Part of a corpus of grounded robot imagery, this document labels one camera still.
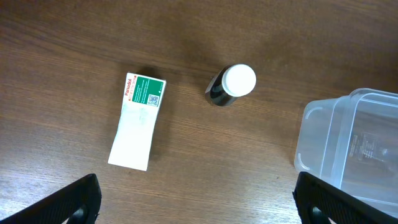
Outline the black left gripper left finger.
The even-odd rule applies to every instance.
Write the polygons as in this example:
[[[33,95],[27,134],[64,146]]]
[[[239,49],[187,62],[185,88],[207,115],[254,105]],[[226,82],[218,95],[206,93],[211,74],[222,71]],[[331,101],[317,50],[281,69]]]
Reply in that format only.
[[[99,215],[101,198],[96,174],[88,174],[1,223],[94,223]]]

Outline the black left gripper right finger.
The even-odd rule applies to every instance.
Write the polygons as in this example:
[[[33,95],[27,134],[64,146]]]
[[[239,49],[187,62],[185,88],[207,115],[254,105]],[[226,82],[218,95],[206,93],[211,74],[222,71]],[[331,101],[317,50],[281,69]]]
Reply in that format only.
[[[302,223],[397,224],[394,218],[315,177],[300,172],[293,198]]]

